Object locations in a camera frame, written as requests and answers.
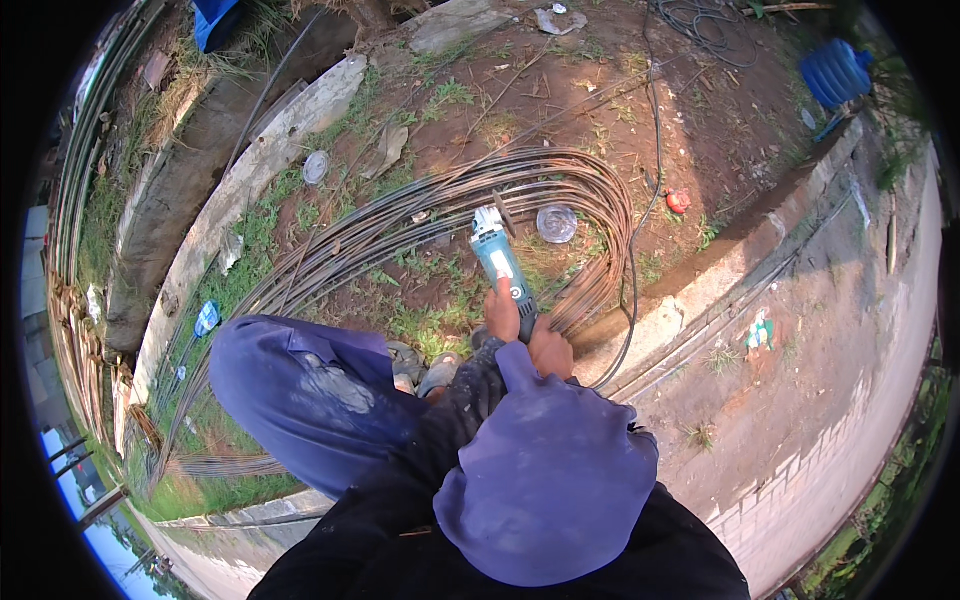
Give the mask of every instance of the sleeve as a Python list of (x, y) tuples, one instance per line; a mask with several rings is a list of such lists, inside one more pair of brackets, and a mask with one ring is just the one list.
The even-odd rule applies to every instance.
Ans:
[(387, 541), (431, 525), (433, 496), (458, 465), (457, 451), (506, 394), (490, 338), (457, 371), (406, 447), (350, 486), (312, 532), (291, 548), (250, 598), (337, 598)]

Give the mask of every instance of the blue pants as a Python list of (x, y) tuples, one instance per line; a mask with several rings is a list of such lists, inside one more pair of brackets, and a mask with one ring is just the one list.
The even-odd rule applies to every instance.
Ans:
[(402, 447), (429, 408), (394, 388), (383, 336), (283, 317), (223, 324), (209, 379), (240, 426), (334, 501)]

